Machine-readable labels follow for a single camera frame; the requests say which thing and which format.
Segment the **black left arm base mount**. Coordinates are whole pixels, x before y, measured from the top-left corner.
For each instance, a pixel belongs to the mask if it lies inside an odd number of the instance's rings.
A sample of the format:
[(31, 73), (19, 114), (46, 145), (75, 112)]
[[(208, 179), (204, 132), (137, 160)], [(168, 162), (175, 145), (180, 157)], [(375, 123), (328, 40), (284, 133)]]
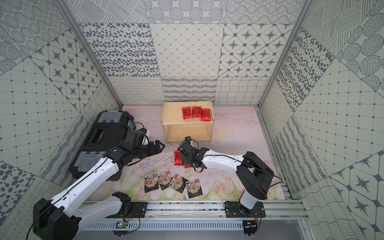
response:
[(117, 197), (122, 206), (120, 210), (107, 218), (144, 218), (147, 210), (147, 202), (132, 202), (129, 195), (122, 192), (115, 192), (112, 194), (113, 197)]

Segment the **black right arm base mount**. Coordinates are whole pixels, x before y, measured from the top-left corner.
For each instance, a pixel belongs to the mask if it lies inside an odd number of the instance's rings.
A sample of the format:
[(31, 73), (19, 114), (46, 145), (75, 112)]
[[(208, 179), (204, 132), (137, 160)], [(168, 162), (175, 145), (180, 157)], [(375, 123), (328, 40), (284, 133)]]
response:
[(249, 210), (242, 206), (240, 202), (225, 201), (223, 207), (227, 218), (265, 218), (265, 208), (262, 202), (257, 202), (254, 207)]

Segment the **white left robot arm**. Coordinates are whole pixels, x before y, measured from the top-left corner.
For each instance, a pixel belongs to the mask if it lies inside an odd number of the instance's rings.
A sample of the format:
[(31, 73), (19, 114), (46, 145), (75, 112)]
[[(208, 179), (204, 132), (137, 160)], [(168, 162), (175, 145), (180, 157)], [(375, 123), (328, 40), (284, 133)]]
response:
[(160, 154), (165, 145), (151, 142), (145, 128), (129, 130), (125, 139), (107, 150), (98, 162), (76, 182), (50, 200), (40, 199), (33, 207), (33, 223), (29, 232), (42, 240), (72, 240), (89, 225), (109, 216), (126, 219), (133, 215), (129, 195), (115, 192), (104, 201), (81, 208), (83, 202), (107, 179), (132, 160)]

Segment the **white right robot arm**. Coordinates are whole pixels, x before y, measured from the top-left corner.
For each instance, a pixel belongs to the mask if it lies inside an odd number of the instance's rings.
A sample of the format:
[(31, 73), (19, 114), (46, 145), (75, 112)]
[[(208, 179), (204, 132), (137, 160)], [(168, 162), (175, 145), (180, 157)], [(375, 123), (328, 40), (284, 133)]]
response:
[(192, 139), (181, 142), (178, 151), (181, 159), (194, 169), (217, 169), (237, 175), (245, 190), (239, 200), (241, 210), (252, 210), (260, 200), (266, 200), (273, 179), (274, 171), (255, 153), (229, 155), (217, 153), (208, 148), (196, 148)]

